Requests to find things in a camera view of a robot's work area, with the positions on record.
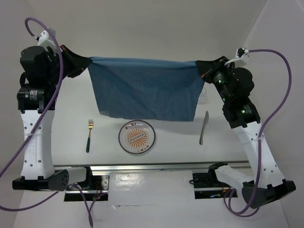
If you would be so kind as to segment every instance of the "white bracket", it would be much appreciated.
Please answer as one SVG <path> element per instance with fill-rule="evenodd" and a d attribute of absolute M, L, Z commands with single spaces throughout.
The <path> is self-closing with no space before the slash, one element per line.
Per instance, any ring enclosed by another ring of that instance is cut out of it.
<path fill-rule="evenodd" d="M 243 47 L 237 49 L 236 58 L 229 60 L 225 65 L 233 62 L 236 63 L 238 67 L 247 65 L 249 62 L 249 50 Z"/>
<path fill-rule="evenodd" d="M 56 32 L 54 30 L 51 29 L 51 31 L 54 35 L 56 35 Z M 57 48 L 54 41 L 45 30 L 40 34 L 37 46 L 42 46 L 46 51 L 48 51 L 47 47 L 50 47 L 53 50 L 54 54 L 57 53 Z"/>
<path fill-rule="evenodd" d="M 218 181 L 228 184 L 237 190 L 239 195 L 242 195 L 242 188 L 244 182 L 251 182 L 252 176 L 247 176 L 229 165 L 223 165 L 215 170 Z"/>
<path fill-rule="evenodd" d="M 102 190 L 109 189 L 109 175 L 102 175 L 101 176 L 101 188 Z"/>
<path fill-rule="evenodd" d="M 85 167 L 71 167 L 68 171 L 68 185 L 86 180 Z"/>

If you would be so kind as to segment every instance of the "fork handle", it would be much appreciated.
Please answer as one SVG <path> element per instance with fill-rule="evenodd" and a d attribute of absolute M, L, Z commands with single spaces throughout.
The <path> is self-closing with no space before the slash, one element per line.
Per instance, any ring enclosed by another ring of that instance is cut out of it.
<path fill-rule="evenodd" d="M 86 143 L 86 152 L 89 153 L 90 152 L 90 141 L 91 141 L 91 138 L 89 137 L 87 139 L 87 143 Z"/>

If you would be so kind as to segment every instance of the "black base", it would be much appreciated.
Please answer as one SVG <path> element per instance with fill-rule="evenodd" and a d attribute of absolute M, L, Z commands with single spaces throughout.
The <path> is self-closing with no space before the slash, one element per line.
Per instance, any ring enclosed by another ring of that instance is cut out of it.
<path fill-rule="evenodd" d="M 69 175 L 67 170 L 55 171 L 55 174 L 47 179 L 38 177 L 38 180 L 26 180 L 24 177 L 13 180 L 14 190 L 53 190 L 64 191 L 68 187 Z"/>
<path fill-rule="evenodd" d="M 244 187 L 242 188 L 242 195 L 245 202 L 248 203 L 253 192 L 254 183 L 253 181 L 250 183 L 244 182 L 243 185 Z M 275 187 L 268 185 L 267 189 L 258 188 L 255 199 L 250 207 L 256 209 L 265 204 L 279 200 L 293 192 L 295 189 L 295 183 L 292 180 L 283 180 L 282 184 Z"/>

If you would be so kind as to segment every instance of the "orange pattern on plate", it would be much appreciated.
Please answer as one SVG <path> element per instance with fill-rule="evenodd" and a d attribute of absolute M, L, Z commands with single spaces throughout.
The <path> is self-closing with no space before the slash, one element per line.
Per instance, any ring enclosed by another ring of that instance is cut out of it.
<path fill-rule="evenodd" d="M 127 143 L 133 148 L 144 147 L 148 142 L 148 134 L 144 129 L 131 129 L 126 135 Z"/>

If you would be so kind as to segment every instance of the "knife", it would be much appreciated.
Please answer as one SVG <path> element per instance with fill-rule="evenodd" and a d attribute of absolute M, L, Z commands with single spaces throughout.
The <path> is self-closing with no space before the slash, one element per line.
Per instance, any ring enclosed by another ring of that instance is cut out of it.
<path fill-rule="evenodd" d="M 204 131 L 205 131 L 208 121 L 209 121 L 209 113 L 208 113 L 208 111 L 206 111 L 203 127 L 201 129 L 200 138 L 199 138 L 200 145 L 203 144 L 203 135 L 204 135 Z"/>

